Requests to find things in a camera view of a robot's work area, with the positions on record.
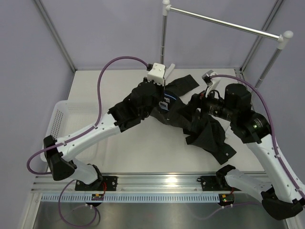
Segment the blue wire hanger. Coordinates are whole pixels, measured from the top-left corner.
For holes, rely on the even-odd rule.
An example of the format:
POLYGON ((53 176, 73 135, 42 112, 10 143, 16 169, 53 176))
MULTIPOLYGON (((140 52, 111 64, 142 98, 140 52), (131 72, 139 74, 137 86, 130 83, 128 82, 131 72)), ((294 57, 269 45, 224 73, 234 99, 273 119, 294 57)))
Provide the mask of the blue wire hanger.
POLYGON ((164 101, 168 103, 170 103, 171 101, 176 101, 178 99, 177 96, 171 95, 166 92, 164 92, 163 97, 164 97, 164 101))

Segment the black pinstripe shirt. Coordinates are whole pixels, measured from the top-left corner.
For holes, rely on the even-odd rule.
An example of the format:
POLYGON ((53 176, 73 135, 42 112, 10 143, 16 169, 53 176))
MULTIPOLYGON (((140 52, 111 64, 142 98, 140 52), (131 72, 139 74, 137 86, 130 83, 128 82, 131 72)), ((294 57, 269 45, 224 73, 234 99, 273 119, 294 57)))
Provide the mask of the black pinstripe shirt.
POLYGON ((187 106, 180 97, 197 88, 199 84, 189 74, 170 82, 165 87, 166 93, 177 96, 176 101, 155 107, 150 116, 164 125, 181 128, 187 135, 185 141, 188 145, 199 147, 210 154, 221 165, 232 158, 236 151, 225 143, 225 131, 219 121, 208 114, 190 114, 184 108, 187 106))

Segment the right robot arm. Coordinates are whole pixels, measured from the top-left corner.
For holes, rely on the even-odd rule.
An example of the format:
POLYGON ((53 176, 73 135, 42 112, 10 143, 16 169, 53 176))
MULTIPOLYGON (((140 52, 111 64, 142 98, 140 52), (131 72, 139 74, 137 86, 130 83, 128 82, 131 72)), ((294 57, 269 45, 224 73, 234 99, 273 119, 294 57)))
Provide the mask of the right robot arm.
POLYGON ((192 112, 200 109, 230 122, 233 133, 253 152, 270 181, 262 182, 244 174, 232 165, 216 172, 220 189, 236 188, 260 201, 266 212, 276 220, 295 217, 303 211, 304 184, 286 165, 283 153, 272 139, 271 123, 251 109, 251 93, 239 83, 226 86, 224 98, 215 98, 210 89, 194 94, 188 105, 192 112))

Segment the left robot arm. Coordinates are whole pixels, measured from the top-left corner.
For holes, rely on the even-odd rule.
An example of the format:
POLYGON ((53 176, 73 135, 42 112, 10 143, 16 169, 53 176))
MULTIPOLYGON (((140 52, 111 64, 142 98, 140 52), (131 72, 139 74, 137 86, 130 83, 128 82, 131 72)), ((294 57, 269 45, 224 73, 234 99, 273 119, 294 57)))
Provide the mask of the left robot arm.
POLYGON ((140 124, 163 99, 164 87, 164 80, 157 83, 144 79, 122 102, 110 108, 97 124, 70 136, 44 138, 44 155, 53 180, 72 178, 91 190, 98 190, 103 181, 101 172, 96 165, 81 162, 76 156, 92 145, 140 124))

